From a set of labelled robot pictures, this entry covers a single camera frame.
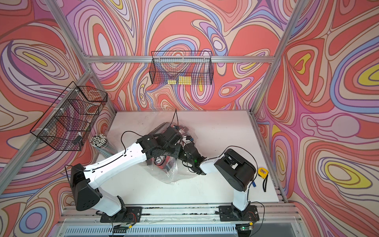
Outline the clear plastic vacuum bag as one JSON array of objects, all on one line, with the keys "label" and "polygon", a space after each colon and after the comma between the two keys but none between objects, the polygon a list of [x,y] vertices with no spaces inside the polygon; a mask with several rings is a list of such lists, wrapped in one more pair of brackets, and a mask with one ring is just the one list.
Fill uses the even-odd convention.
[{"label": "clear plastic vacuum bag", "polygon": [[205,175],[200,168],[205,157],[195,142],[187,127],[164,122],[137,140],[147,157],[141,166],[166,184]]}]

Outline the red black plaid shirt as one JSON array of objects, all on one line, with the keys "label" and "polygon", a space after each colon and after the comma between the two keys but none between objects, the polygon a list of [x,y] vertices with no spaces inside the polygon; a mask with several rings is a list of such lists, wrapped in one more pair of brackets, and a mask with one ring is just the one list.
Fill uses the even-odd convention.
[{"label": "red black plaid shirt", "polygon": [[171,169],[170,161],[170,156],[159,156],[154,159],[154,164],[161,170],[169,170]]}]

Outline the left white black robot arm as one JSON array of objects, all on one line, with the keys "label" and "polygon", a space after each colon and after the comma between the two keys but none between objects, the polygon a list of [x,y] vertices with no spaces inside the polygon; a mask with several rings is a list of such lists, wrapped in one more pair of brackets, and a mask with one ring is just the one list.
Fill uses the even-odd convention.
[{"label": "left white black robot arm", "polygon": [[77,164],[71,168],[70,187],[77,211],[95,209],[109,217],[126,212],[122,198],[101,189],[103,183],[128,168],[152,158],[177,158],[182,149],[182,134],[177,125],[162,133],[141,136],[123,151],[92,165]]}]

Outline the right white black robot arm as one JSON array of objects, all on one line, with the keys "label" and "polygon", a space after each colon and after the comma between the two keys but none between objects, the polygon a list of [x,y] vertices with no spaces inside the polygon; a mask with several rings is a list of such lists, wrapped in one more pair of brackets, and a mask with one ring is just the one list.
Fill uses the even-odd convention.
[{"label": "right white black robot arm", "polygon": [[233,211],[243,213],[250,205],[249,185],[255,180],[257,169],[235,151],[235,148],[240,147],[231,145],[221,155],[205,158],[199,153],[194,143],[188,143],[181,149],[179,159],[190,172],[197,175],[220,173],[234,189]]}]

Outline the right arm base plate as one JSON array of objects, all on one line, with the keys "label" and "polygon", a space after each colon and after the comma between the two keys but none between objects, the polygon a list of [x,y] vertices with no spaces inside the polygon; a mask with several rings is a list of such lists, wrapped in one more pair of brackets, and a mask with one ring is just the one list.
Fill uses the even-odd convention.
[{"label": "right arm base plate", "polygon": [[249,221],[256,223],[260,220],[257,207],[250,204],[243,211],[234,207],[232,204],[221,205],[215,214],[219,215],[221,222]]}]

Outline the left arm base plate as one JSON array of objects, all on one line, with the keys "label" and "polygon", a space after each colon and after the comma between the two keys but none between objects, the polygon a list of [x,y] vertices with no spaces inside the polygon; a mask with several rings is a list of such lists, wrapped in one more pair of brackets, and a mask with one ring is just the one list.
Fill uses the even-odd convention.
[{"label": "left arm base plate", "polygon": [[101,223],[126,223],[134,224],[139,223],[142,215],[142,207],[140,206],[127,206],[122,208],[118,213],[113,216],[108,216],[106,213],[101,214]]}]

